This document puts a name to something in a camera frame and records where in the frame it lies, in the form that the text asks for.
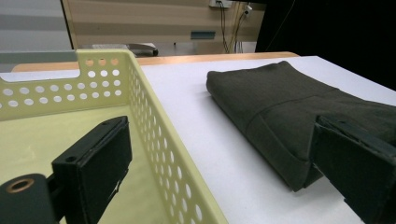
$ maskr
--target perforated basket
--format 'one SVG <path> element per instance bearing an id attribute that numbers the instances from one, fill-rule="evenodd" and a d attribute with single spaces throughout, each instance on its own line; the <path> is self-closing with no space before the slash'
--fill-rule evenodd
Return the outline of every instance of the perforated basket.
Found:
<path id="1" fill-rule="evenodd" d="M 91 128 L 127 115 L 134 159 L 101 223 L 226 223 L 134 55 L 76 54 L 77 77 L 0 79 L 0 184 L 49 176 L 50 163 Z"/>

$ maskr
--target table surface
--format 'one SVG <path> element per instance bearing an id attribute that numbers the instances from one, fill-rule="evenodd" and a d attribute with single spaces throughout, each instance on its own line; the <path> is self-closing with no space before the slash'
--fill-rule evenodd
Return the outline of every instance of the table surface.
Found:
<path id="1" fill-rule="evenodd" d="M 142 70 L 230 223 L 361 223 L 327 178 L 292 192 L 205 87 L 209 71 L 281 61 L 361 99 L 396 105 L 396 91 L 316 56 L 154 64 Z"/>

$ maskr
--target basket hole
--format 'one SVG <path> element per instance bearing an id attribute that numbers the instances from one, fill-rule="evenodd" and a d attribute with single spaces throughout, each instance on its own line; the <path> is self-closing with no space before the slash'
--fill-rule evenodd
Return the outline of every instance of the basket hole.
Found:
<path id="1" fill-rule="evenodd" d="M 171 212 L 171 216 L 172 217 L 174 217 L 175 216 L 175 211 L 174 211 L 174 209 L 173 209 L 173 206 L 171 205 L 171 208 L 170 208 L 170 212 Z"/>
<path id="2" fill-rule="evenodd" d="M 160 150 L 160 149 L 161 149 L 160 140 L 157 140 L 157 149 L 158 149 L 158 150 Z"/>
<path id="3" fill-rule="evenodd" d="M 163 139 L 163 147 L 168 148 L 168 140 L 166 138 Z"/>
<path id="4" fill-rule="evenodd" d="M 175 192 L 178 193 L 178 183 L 176 180 L 175 180 Z"/>
<path id="5" fill-rule="evenodd" d="M 166 188 L 169 189 L 171 187 L 171 185 L 169 184 L 169 179 L 166 178 Z"/>
<path id="6" fill-rule="evenodd" d="M 187 212 L 187 210 L 188 210 L 187 202 L 186 202 L 186 199 L 184 199 L 184 198 L 181 199 L 181 207 L 183 208 L 184 212 Z"/>
<path id="7" fill-rule="evenodd" d="M 67 91 L 71 91 L 73 89 L 73 87 L 70 84 L 64 84 L 64 89 Z"/>
<path id="8" fill-rule="evenodd" d="M 55 101 L 56 103 L 59 103 L 62 101 L 62 97 L 61 96 L 55 96 L 53 97 L 53 101 Z"/>
<path id="9" fill-rule="evenodd" d="M 74 101 L 76 99 L 76 97 L 74 95 L 67 95 L 67 100 L 69 101 Z"/>
<path id="10" fill-rule="evenodd" d="M 95 77 L 95 76 L 96 76 L 95 72 L 93 72 L 93 71 L 88 72 L 88 77 Z"/>
<path id="11" fill-rule="evenodd" d="M 172 176 L 172 168 L 170 165 L 168 165 L 168 175 Z"/>
<path id="12" fill-rule="evenodd" d="M 81 100 L 86 100 L 86 99 L 88 98 L 88 96 L 87 96 L 87 94 L 82 93 L 82 94 L 79 95 L 79 98 L 80 98 Z"/>
<path id="13" fill-rule="evenodd" d="M 114 86 L 119 86 L 120 84 L 121 84 L 121 82 L 119 80 L 114 81 Z"/>
<path id="14" fill-rule="evenodd" d="M 101 75 L 102 77 L 107 77 L 107 71 L 106 71 L 106 70 L 100 71 L 100 75 Z"/>
<path id="15" fill-rule="evenodd" d="M 113 74 L 113 76 L 117 77 L 120 74 L 120 70 L 114 69 L 112 74 Z"/>
<path id="16" fill-rule="evenodd" d="M 184 217 L 181 211 L 178 212 L 178 220 L 180 221 L 181 224 L 184 223 Z"/>
<path id="17" fill-rule="evenodd" d="M 91 88 L 95 89 L 96 87 L 98 87 L 98 84 L 96 82 L 91 82 L 90 86 Z"/>
<path id="18" fill-rule="evenodd" d="M 36 86 L 36 87 L 35 87 L 35 91 L 38 92 L 38 93 L 42 93 L 42 92 L 44 92 L 44 87 L 42 87 L 42 86 Z"/>
<path id="19" fill-rule="evenodd" d="M 49 89 L 52 90 L 52 91 L 58 91 L 58 90 L 59 90 L 59 87 L 58 87 L 57 85 L 51 85 L 51 86 L 49 87 Z"/>
<path id="20" fill-rule="evenodd" d="M 8 102 L 8 105 L 9 105 L 9 106 L 12 106 L 12 107 L 16 107 L 16 106 L 18 106 L 18 102 L 16 102 L 16 101 L 9 101 L 9 102 Z"/>
<path id="21" fill-rule="evenodd" d="M 11 95 L 14 94 L 14 91 L 11 90 L 11 89 L 4 89 L 4 90 L 3 90 L 3 94 L 4 94 L 4 95 L 7 95 L 7 96 L 11 96 Z"/>
<path id="22" fill-rule="evenodd" d="M 98 97 L 99 97 L 99 93 L 98 93 L 98 92 L 94 92 L 94 93 L 92 94 L 92 97 L 95 98 L 95 99 L 98 98 Z"/>
<path id="23" fill-rule="evenodd" d="M 22 87 L 22 88 L 20 88 L 20 93 L 28 94 L 29 93 L 29 89 L 27 89 L 26 87 Z"/>
<path id="24" fill-rule="evenodd" d="M 173 154 L 173 151 L 170 152 L 171 155 L 171 162 L 174 163 L 175 162 L 175 156 Z"/>
<path id="25" fill-rule="evenodd" d="M 111 64 L 113 64 L 113 65 L 119 64 L 119 59 L 112 59 Z"/>
<path id="26" fill-rule="evenodd" d="M 191 198 L 191 189 L 190 189 L 190 185 L 186 184 L 186 193 L 187 193 L 187 197 L 189 197 L 189 199 Z"/>
<path id="27" fill-rule="evenodd" d="M 195 212 L 198 220 L 202 221 L 202 211 L 201 211 L 201 207 L 198 204 L 195 205 Z"/>
<path id="28" fill-rule="evenodd" d="M 102 82 L 102 86 L 103 86 L 103 87 L 108 87 L 109 85 L 110 85 L 110 83 L 108 83 L 108 81 Z"/>
<path id="29" fill-rule="evenodd" d="M 78 87 L 80 90 L 84 90 L 84 89 L 85 89 L 85 84 L 82 83 L 82 82 L 80 82 L 80 83 L 77 84 L 77 87 Z"/>
<path id="30" fill-rule="evenodd" d="M 176 195 L 174 193 L 172 194 L 172 203 L 176 205 Z"/>
<path id="31" fill-rule="evenodd" d="M 106 59 L 99 59 L 99 65 L 101 66 L 106 65 Z"/>
<path id="32" fill-rule="evenodd" d="M 26 105 L 33 105 L 35 103 L 32 99 L 26 99 L 24 102 Z"/>
<path id="33" fill-rule="evenodd" d="M 181 173 L 180 166 L 177 167 L 177 176 L 178 176 L 179 179 L 181 179 L 183 177 L 183 174 Z"/>
<path id="34" fill-rule="evenodd" d="M 87 66 L 91 67 L 91 66 L 93 66 L 93 60 L 92 59 L 87 59 L 85 61 L 85 64 L 87 64 Z"/>
<path id="35" fill-rule="evenodd" d="M 168 192 L 166 192 L 166 190 L 165 190 L 165 194 L 163 196 L 165 196 L 165 200 L 168 201 Z"/>
<path id="36" fill-rule="evenodd" d="M 49 99 L 47 99 L 46 97 L 41 97 L 39 100 L 38 100 L 41 104 L 46 104 L 46 103 L 48 103 L 49 102 Z"/>

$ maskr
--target cable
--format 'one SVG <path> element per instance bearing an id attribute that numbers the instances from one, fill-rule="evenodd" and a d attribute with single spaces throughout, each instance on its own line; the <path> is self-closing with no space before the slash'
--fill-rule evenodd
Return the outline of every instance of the cable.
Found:
<path id="1" fill-rule="evenodd" d="M 236 30 L 235 30 L 235 43 L 233 45 L 233 52 L 236 52 L 236 53 L 238 51 L 243 52 L 243 50 L 242 50 L 242 42 L 238 43 L 238 32 L 239 32 L 239 28 L 241 27 L 242 23 L 244 22 L 244 20 L 246 18 L 246 15 L 247 14 L 246 14 L 245 11 L 244 11 L 244 13 L 241 14 L 241 16 L 239 17 L 239 20 L 238 20 L 238 25 L 237 25 Z"/>
<path id="2" fill-rule="evenodd" d="M 223 35 L 223 46 L 225 49 L 226 53 L 230 53 L 230 50 L 228 49 L 227 46 L 227 40 L 225 39 L 225 10 L 224 10 L 224 5 L 222 4 L 221 1 L 217 2 L 220 5 L 220 11 L 221 11 L 221 31 Z"/>
<path id="3" fill-rule="evenodd" d="M 288 16 L 289 16 L 291 10 L 293 9 L 294 3 L 295 3 L 295 2 L 296 2 L 296 0 L 293 0 L 293 3 L 291 4 L 291 7 L 290 7 L 290 9 L 289 9 L 289 11 L 288 11 L 288 14 L 286 14 L 285 19 L 283 19 L 282 23 L 280 24 L 279 28 L 277 29 L 277 31 L 276 31 L 274 37 L 272 38 L 270 44 L 269 44 L 268 47 L 265 49 L 265 51 L 267 51 L 267 50 L 271 47 L 272 43 L 273 43 L 274 40 L 276 39 L 276 36 L 278 35 L 280 29 L 282 28 L 283 23 L 285 23 L 285 21 L 286 21 L 286 19 L 288 18 Z"/>

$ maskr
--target dark green cloth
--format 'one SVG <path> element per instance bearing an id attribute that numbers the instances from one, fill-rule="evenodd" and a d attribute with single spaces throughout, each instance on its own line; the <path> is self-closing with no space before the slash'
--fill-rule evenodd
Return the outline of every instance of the dark green cloth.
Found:
<path id="1" fill-rule="evenodd" d="M 318 115 L 343 118 L 383 141 L 396 143 L 395 106 L 364 101 L 300 73 L 287 62 L 211 71 L 206 87 L 235 126 L 295 191 L 321 177 L 309 159 Z"/>

